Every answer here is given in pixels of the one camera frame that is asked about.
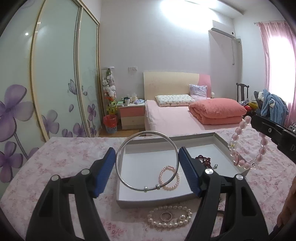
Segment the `right hand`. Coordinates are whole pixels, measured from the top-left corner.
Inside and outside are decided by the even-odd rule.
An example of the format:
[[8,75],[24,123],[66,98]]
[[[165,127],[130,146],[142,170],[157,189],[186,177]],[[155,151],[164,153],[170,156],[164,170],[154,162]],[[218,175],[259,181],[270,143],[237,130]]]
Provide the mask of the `right hand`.
[[287,199],[284,203],[283,209],[281,213],[277,217],[277,226],[281,227],[282,225],[285,225],[292,215],[295,213],[295,203],[296,203],[296,197],[295,197],[295,183],[291,185],[291,188],[289,190]]

